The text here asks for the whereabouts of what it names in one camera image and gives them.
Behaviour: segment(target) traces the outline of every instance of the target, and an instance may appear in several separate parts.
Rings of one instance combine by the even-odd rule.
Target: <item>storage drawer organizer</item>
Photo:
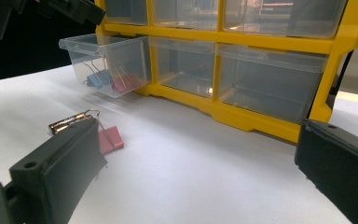
[[[97,86],[92,78],[106,72],[113,83],[117,74],[136,77],[138,93],[194,106],[227,125],[292,142],[302,119],[330,119],[326,100],[339,64],[358,46],[357,0],[95,3],[107,11],[96,33],[147,37],[113,40],[112,47],[98,47],[102,53],[89,46],[77,49],[70,39],[62,42],[79,82],[119,96],[131,88],[120,92],[115,85]]]

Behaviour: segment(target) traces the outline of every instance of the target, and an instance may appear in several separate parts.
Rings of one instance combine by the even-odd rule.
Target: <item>white table surface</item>
[[[0,181],[51,137],[48,124],[91,107],[125,148],[70,223],[349,223],[295,166],[295,146],[163,98],[87,91],[72,66],[0,80]],[[330,122],[358,135],[358,103],[337,99]]]

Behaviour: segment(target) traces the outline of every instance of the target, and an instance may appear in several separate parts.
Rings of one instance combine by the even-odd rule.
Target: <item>binder clip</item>
[[[114,67],[116,76],[113,78],[112,89],[120,93],[132,91],[141,86],[138,78],[133,73],[126,73],[122,66]]]
[[[124,142],[121,139],[120,133],[116,126],[105,129],[100,121],[100,111],[97,109],[89,109],[85,112],[78,113],[73,115],[72,117],[62,119],[60,121],[49,124],[48,129],[54,135],[58,132],[68,128],[69,126],[84,120],[93,118],[90,115],[90,112],[96,112],[96,119],[100,126],[100,131],[98,131],[99,139],[100,139],[100,151],[102,154],[107,154],[111,151],[121,149],[124,147]]]
[[[89,87],[96,87],[98,90],[100,88],[102,88],[104,85],[111,85],[112,84],[112,77],[109,74],[109,71],[104,69],[104,70],[99,70],[97,68],[97,66],[94,65],[94,63],[92,62],[92,60],[90,61],[92,67],[94,67],[94,69],[92,69],[92,67],[89,64],[86,64],[86,62],[83,62],[84,65],[86,65],[89,70],[91,70],[92,75],[89,75],[87,77],[87,86]]]

